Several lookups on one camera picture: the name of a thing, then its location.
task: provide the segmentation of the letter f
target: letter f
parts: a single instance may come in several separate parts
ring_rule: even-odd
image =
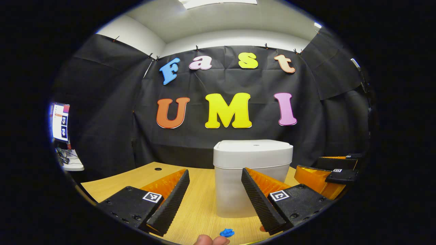
[[[161,71],[163,74],[163,85],[166,85],[177,77],[177,75],[173,74],[173,72],[176,72],[178,70],[177,64],[175,63],[179,61],[179,58],[175,58],[174,60],[168,62],[168,64],[162,66],[159,69],[159,71]]]

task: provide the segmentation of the blue object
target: blue object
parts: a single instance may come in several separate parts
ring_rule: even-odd
[[[235,234],[233,229],[224,229],[222,232],[219,233],[220,236],[224,237],[231,237]]]
[[[174,60],[168,62],[168,64],[162,66],[159,69],[159,71],[161,71],[163,74],[163,78],[164,78],[163,85],[168,84],[169,82],[174,80],[174,78],[177,77],[177,74],[173,74],[173,72],[176,72],[178,70],[176,63],[179,61],[180,61],[179,58],[175,58]]]

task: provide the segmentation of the orange letter u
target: orange letter u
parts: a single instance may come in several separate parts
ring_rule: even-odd
[[[183,123],[185,119],[186,104],[189,102],[189,98],[183,97],[176,99],[177,104],[179,104],[176,119],[168,120],[168,107],[172,102],[172,99],[160,99],[157,101],[159,107],[157,108],[156,122],[159,126],[165,129],[174,129]]]

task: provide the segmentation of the wooden table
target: wooden table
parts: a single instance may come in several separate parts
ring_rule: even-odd
[[[163,239],[182,245],[192,245],[198,235],[206,234],[214,239],[225,228],[235,231],[235,234],[229,237],[230,244],[235,245],[272,237],[267,232],[260,231],[262,224],[257,216],[221,218],[216,215],[214,169],[180,167],[153,162],[112,177],[82,183],[82,186],[97,202],[101,202],[126,186],[141,188],[185,168],[189,170],[191,182],[173,223]],[[295,169],[290,167],[285,180],[286,184],[290,186],[299,184],[294,179],[294,174]]]

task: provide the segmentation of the blue sponge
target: blue sponge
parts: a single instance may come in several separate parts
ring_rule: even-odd
[[[235,234],[233,229],[224,229],[222,232],[219,233],[220,236],[224,237],[231,237]]]

